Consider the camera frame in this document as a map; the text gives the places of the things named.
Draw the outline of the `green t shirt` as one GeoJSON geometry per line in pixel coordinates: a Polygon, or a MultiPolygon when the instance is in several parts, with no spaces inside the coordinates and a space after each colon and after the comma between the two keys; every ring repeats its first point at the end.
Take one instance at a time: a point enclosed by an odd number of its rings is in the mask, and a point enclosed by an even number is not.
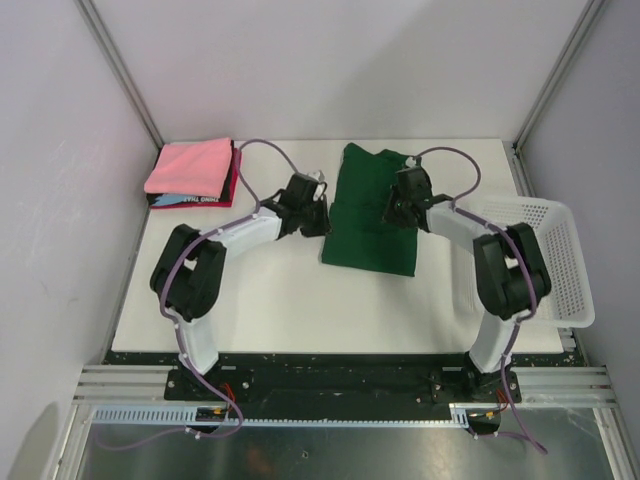
{"type": "Polygon", "coordinates": [[[344,147],[329,209],[331,231],[321,252],[324,264],[415,275],[417,230],[383,221],[396,172],[406,166],[407,159],[391,150],[370,153],[355,143],[344,147]]]}

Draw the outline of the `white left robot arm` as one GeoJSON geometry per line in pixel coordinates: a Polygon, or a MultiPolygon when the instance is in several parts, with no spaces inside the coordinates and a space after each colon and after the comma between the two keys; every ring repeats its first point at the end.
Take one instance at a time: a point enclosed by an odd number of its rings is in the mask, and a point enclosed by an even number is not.
{"type": "Polygon", "coordinates": [[[225,265],[296,232],[306,238],[327,235],[326,188],[322,172],[295,173],[285,188],[259,201],[249,215],[208,232],[186,224],[171,232],[150,288],[161,314],[173,323],[180,361],[190,370],[185,385],[197,398],[210,399],[221,387],[221,376],[212,369],[219,349],[204,317],[218,300],[225,265]]]}

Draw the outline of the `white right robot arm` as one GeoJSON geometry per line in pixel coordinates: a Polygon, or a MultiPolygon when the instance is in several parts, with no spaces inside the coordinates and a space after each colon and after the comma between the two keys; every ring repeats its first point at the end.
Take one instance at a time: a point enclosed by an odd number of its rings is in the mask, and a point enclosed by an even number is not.
{"type": "Polygon", "coordinates": [[[533,317],[551,280],[532,227],[500,227],[432,193],[418,166],[396,172],[383,221],[443,237],[473,257],[477,295],[484,313],[476,340],[465,354],[463,393],[473,401],[493,394],[506,368],[521,324],[533,317]]]}

